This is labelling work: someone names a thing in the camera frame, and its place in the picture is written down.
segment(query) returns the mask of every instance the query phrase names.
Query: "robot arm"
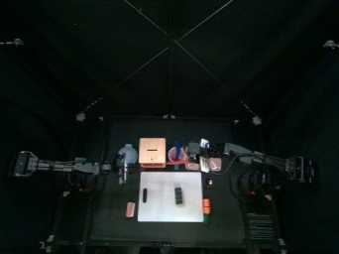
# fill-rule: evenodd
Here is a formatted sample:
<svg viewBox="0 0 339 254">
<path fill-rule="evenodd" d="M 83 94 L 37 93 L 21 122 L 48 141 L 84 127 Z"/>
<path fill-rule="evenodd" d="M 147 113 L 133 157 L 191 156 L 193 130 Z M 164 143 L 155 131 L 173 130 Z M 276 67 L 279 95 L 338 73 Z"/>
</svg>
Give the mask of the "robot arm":
<svg viewBox="0 0 339 254">
<path fill-rule="evenodd" d="M 260 152 L 251 151 L 231 143 L 225 144 L 224 154 L 239 156 L 239 160 L 244 164 L 263 164 L 278 168 L 292 181 L 310 184 L 314 181 L 312 161 L 304 159 L 302 156 L 292 156 L 287 159 L 282 159 Z"/>
<path fill-rule="evenodd" d="M 72 172 L 79 171 L 85 174 L 108 174 L 111 164 L 92 163 L 84 158 L 76 158 L 71 162 L 53 162 L 39 160 L 32 152 L 23 151 L 13 161 L 9 176 L 29 177 L 36 171 Z"/>
</svg>

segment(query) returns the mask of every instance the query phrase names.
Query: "pink object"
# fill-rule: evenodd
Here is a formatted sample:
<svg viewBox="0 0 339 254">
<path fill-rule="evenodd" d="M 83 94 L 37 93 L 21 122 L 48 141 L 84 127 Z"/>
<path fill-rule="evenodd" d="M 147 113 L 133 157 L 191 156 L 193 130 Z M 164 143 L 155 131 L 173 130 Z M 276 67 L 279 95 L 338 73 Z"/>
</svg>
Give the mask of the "pink object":
<svg viewBox="0 0 339 254">
<path fill-rule="evenodd" d="M 125 217 L 132 218 L 133 217 L 133 210 L 135 210 L 135 202 L 127 203 L 127 210 L 125 210 Z"/>
<path fill-rule="evenodd" d="M 187 154 L 183 148 L 180 148 L 180 155 L 179 155 L 179 160 L 176 160 L 176 147 L 172 147 L 168 151 L 168 160 L 175 163 L 177 161 L 184 161 L 187 160 Z"/>
</svg>

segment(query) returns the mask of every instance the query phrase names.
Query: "black object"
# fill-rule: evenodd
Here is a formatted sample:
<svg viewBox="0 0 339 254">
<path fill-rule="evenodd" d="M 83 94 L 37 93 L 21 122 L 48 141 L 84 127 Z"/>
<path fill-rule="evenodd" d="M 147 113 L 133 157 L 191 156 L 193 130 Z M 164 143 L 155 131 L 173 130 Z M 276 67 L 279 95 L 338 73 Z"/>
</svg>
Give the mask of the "black object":
<svg viewBox="0 0 339 254">
<path fill-rule="evenodd" d="M 175 203 L 176 204 L 184 203 L 183 190 L 180 187 L 175 188 Z"/>
<path fill-rule="evenodd" d="M 205 187 L 211 188 L 213 186 L 213 180 L 212 179 L 205 179 Z"/>
<path fill-rule="evenodd" d="M 196 155 L 200 154 L 200 145 L 196 142 L 188 143 L 188 153 L 191 158 L 196 158 Z"/>
</svg>

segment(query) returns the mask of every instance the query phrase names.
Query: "black ceiling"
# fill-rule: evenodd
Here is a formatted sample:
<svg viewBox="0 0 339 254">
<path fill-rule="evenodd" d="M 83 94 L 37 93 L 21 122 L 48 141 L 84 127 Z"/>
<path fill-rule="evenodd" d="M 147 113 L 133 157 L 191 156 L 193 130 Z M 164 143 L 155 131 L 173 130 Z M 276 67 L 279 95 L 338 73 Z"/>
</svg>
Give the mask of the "black ceiling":
<svg viewBox="0 0 339 254">
<path fill-rule="evenodd" d="M 0 47 L 20 71 L 3 69 L 24 70 L 73 116 L 264 116 L 338 39 L 338 7 L 336 0 L 5 0 L 0 41 L 25 46 Z"/>
</svg>

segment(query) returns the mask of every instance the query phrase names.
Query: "black wall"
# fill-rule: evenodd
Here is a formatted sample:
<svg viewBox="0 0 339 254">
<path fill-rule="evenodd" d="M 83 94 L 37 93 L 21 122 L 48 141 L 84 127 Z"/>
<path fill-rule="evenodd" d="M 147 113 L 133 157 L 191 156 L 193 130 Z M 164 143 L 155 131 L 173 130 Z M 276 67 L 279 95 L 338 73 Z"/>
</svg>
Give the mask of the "black wall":
<svg viewBox="0 0 339 254">
<path fill-rule="evenodd" d="M 291 185 L 279 199 L 280 227 L 295 253 L 338 253 L 339 52 L 286 94 L 264 123 L 267 153 L 302 155 L 318 164 L 314 187 Z"/>
<path fill-rule="evenodd" d="M 36 253 L 51 233 L 56 205 L 52 180 L 7 179 L 12 155 L 31 151 L 48 160 L 67 160 L 73 122 L 48 87 L 9 51 L 0 50 L 0 253 Z"/>
</svg>

